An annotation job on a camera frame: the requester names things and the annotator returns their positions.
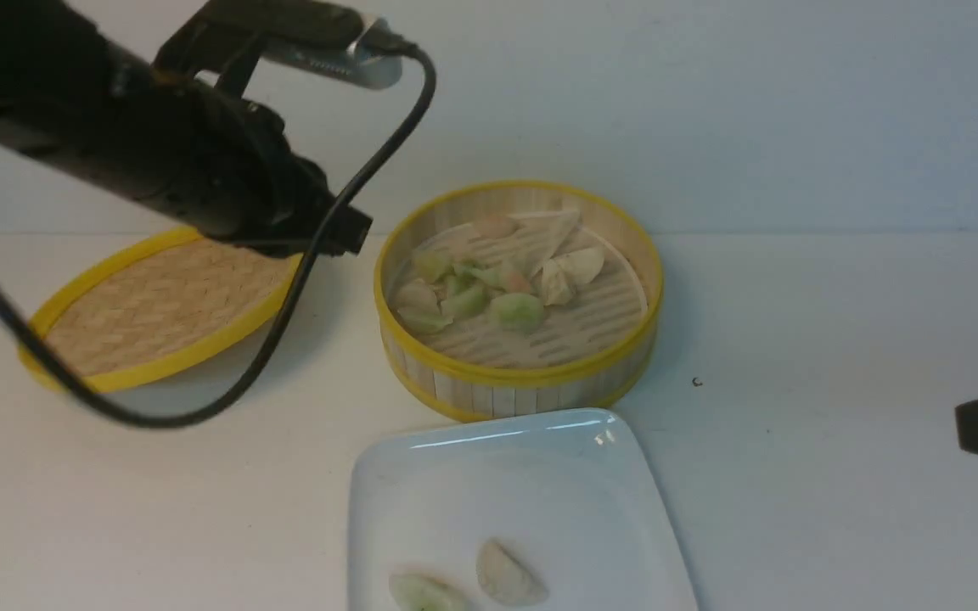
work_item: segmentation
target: white plate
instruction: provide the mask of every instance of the white plate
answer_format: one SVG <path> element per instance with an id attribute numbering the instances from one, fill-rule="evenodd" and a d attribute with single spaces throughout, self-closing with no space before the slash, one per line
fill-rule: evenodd
<path id="1" fill-rule="evenodd" d="M 458 588 L 478 611 L 478 548 L 494 537 L 546 584 L 532 611 L 695 611 L 671 522 L 632 431 L 567 410 L 381 441 L 353 471 L 349 609 L 397 610 L 388 577 Z"/>

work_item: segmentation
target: woven bamboo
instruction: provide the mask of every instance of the woven bamboo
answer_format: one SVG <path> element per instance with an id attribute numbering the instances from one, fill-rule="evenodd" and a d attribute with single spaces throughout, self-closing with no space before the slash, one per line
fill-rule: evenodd
<path id="1" fill-rule="evenodd" d="M 294 263 L 174 229 L 78 276 L 31 326 L 90 386 L 121 390 L 191 367 L 259 328 Z M 20 357 L 55 386 L 27 352 Z"/>
<path id="2" fill-rule="evenodd" d="M 562 213 L 582 225 L 556 254 L 602 244 L 608 262 L 574 303 L 551 309 L 531 336 L 494 333 L 484 317 L 415 337 L 388 306 L 411 277 L 415 250 L 462 252 L 493 263 L 516 250 L 544 250 L 547 227 Z M 520 230 L 504 240 L 477 238 L 470 223 L 509 214 Z M 423 403 L 474 422 L 582 406 L 610 406 L 637 382 L 655 341 L 663 278 L 647 233 L 589 193 L 547 182 L 495 182 L 446 194 L 401 224 L 376 266 L 380 333 L 392 371 Z"/>

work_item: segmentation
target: white table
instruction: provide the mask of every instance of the white table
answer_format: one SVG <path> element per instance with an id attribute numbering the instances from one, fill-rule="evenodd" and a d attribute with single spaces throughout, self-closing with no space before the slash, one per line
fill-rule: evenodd
<path id="1" fill-rule="evenodd" d="M 0 236 L 28 312 L 137 236 Z M 621 400 L 705 610 L 978 608 L 978 235 L 660 236 L 651 370 Z M 121 429 L 0 329 L 0 610 L 345 607 L 370 442 L 446 425 L 392 378 L 372 266 L 315 271 L 259 384 L 197 429 Z M 125 398 L 197 405 L 253 345 Z"/>

